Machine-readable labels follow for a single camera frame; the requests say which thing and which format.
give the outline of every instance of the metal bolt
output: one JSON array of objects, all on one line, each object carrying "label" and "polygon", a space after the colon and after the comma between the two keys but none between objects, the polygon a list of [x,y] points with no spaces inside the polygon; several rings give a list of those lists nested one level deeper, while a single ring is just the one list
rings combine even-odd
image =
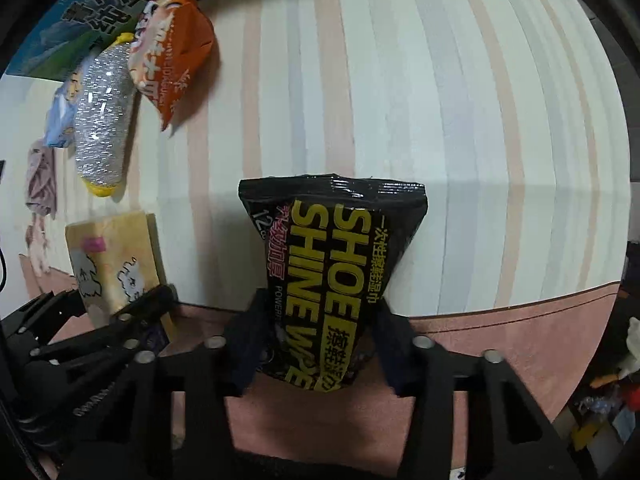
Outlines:
[{"label": "metal bolt", "polygon": [[142,352],[138,352],[136,354],[135,360],[141,365],[148,365],[149,363],[152,363],[155,358],[156,354],[154,354],[151,350],[143,350]]},{"label": "metal bolt", "polygon": [[429,349],[433,348],[434,345],[435,343],[430,337],[425,335],[417,335],[414,337],[414,346],[417,346],[418,348]]},{"label": "metal bolt", "polygon": [[135,348],[138,348],[138,346],[140,345],[140,341],[138,341],[137,339],[127,339],[124,342],[124,348],[127,348],[129,350],[133,350]]},{"label": "metal bolt", "polygon": [[502,354],[500,354],[500,352],[498,352],[497,350],[485,350],[482,353],[482,357],[484,357],[487,361],[493,363],[494,365],[497,365],[504,360]]},{"label": "metal bolt", "polygon": [[226,339],[221,335],[215,335],[204,341],[204,346],[209,350],[216,350],[222,348],[224,345],[226,345]]}]

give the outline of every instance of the striped surface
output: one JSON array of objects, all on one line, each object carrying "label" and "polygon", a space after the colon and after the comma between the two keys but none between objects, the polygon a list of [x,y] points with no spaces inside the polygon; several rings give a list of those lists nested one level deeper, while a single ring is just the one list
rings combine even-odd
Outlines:
[{"label": "striped surface", "polygon": [[[577,0],[202,8],[220,42],[220,72],[212,85],[213,67],[202,69],[172,135],[159,133],[142,102],[119,202],[92,198],[73,158],[58,153],[52,266],[70,270],[68,222],[141,207],[156,216],[180,299],[242,309],[264,283],[264,257],[238,181],[336,172],[426,185],[428,215],[386,294],[401,314],[486,310],[620,279],[625,117]],[[28,139],[42,132],[54,87],[35,81],[12,97]],[[20,207],[19,191],[14,200]]]}]

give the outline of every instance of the orange object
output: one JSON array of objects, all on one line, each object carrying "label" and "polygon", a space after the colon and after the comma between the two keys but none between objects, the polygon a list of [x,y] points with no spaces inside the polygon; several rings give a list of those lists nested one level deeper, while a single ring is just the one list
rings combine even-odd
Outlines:
[{"label": "orange object", "polygon": [[129,72],[136,87],[160,112],[163,130],[214,40],[213,25],[196,0],[150,0],[146,4],[131,44]]}]

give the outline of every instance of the pink sticker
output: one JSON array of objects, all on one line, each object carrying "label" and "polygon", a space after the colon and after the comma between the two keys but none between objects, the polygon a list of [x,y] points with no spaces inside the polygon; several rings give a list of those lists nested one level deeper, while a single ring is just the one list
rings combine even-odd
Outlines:
[{"label": "pink sticker", "polygon": [[101,236],[96,238],[85,238],[82,240],[82,250],[85,253],[103,253],[107,250],[107,244]]}]

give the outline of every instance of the black cable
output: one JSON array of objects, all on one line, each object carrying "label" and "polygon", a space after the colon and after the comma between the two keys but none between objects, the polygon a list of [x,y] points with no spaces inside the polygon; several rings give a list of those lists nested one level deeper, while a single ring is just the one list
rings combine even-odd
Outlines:
[{"label": "black cable", "polygon": [[2,264],[2,282],[0,282],[0,292],[4,289],[6,285],[6,262],[4,261],[4,254],[2,254],[2,249],[0,248],[0,264]]}]

